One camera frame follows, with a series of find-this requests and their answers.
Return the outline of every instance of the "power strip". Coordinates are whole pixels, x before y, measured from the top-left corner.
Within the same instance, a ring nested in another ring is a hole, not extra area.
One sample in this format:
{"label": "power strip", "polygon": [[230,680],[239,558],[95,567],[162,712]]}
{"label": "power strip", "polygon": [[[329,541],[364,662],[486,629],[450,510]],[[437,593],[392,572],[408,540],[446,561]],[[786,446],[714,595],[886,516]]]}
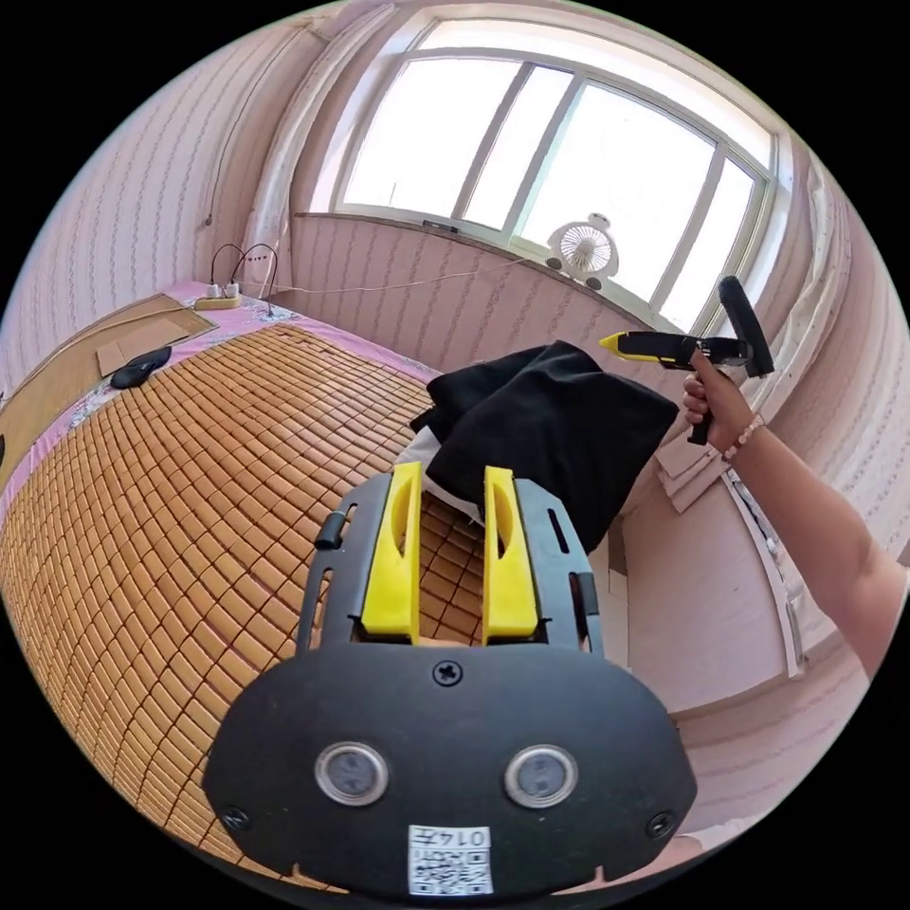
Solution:
{"label": "power strip", "polygon": [[240,306],[239,297],[200,297],[193,304],[194,310],[232,310]]}
{"label": "power strip", "polygon": [[193,305],[196,310],[232,310],[240,306],[240,287],[229,284],[222,290],[219,284],[210,284],[206,296],[200,297]]}

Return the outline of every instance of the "window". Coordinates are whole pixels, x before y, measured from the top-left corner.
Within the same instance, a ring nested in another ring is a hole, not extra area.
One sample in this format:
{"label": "window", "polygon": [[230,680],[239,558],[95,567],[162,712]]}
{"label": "window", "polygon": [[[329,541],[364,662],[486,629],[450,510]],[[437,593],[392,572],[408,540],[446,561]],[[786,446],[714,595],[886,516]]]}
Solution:
{"label": "window", "polygon": [[746,267],[773,168],[767,130],[668,64],[565,28],[451,20],[396,61],[336,209],[431,218],[540,261],[557,228],[602,212],[620,255],[603,294],[690,332]]}

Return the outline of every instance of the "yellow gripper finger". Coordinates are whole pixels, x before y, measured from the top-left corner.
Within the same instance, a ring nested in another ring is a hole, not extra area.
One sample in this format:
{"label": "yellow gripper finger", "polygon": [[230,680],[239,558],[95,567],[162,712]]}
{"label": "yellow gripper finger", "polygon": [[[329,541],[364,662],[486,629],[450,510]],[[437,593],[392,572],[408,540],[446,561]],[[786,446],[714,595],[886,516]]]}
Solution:
{"label": "yellow gripper finger", "polygon": [[487,467],[483,559],[483,638],[530,638],[537,631],[537,599],[512,472]]}
{"label": "yellow gripper finger", "polygon": [[420,462],[397,464],[360,622],[377,638],[420,638]]}

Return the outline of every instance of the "small fan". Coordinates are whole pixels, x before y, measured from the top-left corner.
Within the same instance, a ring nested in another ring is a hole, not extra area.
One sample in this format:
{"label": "small fan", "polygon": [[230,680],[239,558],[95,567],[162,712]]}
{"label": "small fan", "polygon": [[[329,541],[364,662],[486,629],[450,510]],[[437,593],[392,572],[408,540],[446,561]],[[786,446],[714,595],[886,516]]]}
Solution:
{"label": "small fan", "polygon": [[572,221],[560,227],[550,238],[553,256],[547,265],[599,291],[601,279],[612,278],[619,269],[616,242],[609,230],[610,222],[597,212],[589,215],[588,221]]}

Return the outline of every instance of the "qr code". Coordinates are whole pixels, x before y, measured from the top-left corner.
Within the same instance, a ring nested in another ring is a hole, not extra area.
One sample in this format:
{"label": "qr code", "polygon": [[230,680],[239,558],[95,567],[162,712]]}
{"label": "qr code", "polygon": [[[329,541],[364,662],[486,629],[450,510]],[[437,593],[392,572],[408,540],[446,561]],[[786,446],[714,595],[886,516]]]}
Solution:
{"label": "qr code", "polygon": [[409,828],[412,895],[492,894],[489,828]]}

